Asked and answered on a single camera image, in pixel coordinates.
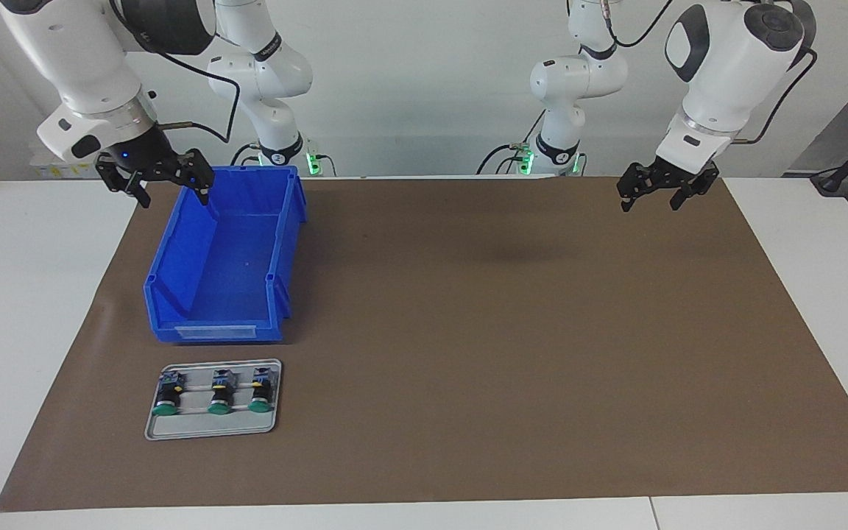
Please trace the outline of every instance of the brown mat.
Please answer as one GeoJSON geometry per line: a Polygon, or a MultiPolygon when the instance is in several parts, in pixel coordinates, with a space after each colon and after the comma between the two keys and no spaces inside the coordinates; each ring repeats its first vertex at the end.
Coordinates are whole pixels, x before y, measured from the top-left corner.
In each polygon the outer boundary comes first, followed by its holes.
{"type": "Polygon", "coordinates": [[[151,335],[155,188],[0,510],[848,490],[848,398],[724,185],[613,184],[309,183],[287,342],[240,347],[151,335]],[[267,356],[273,433],[146,442],[162,367],[267,356]]]}

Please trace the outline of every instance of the metal tray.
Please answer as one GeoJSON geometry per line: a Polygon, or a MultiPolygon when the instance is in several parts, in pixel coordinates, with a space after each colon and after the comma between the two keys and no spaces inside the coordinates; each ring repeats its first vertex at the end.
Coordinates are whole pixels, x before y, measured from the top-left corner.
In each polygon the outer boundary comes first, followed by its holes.
{"type": "Polygon", "coordinates": [[[173,364],[162,369],[162,372],[169,370],[177,370],[185,376],[179,413],[175,416],[152,415],[152,407],[155,405],[154,387],[149,419],[146,420],[146,439],[154,442],[161,439],[247,435],[266,433],[273,429],[280,406],[280,376],[283,374],[283,365],[279,360],[173,364]],[[275,373],[271,412],[257,413],[247,409],[253,396],[250,382],[257,368],[270,368],[275,373]],[[238,390],[233,395],[235,399],[231,413],[223,416],[208,413],[208,405],[214,395],[211,389],[214,370],[232,370],[238,375],[238,390]]]}

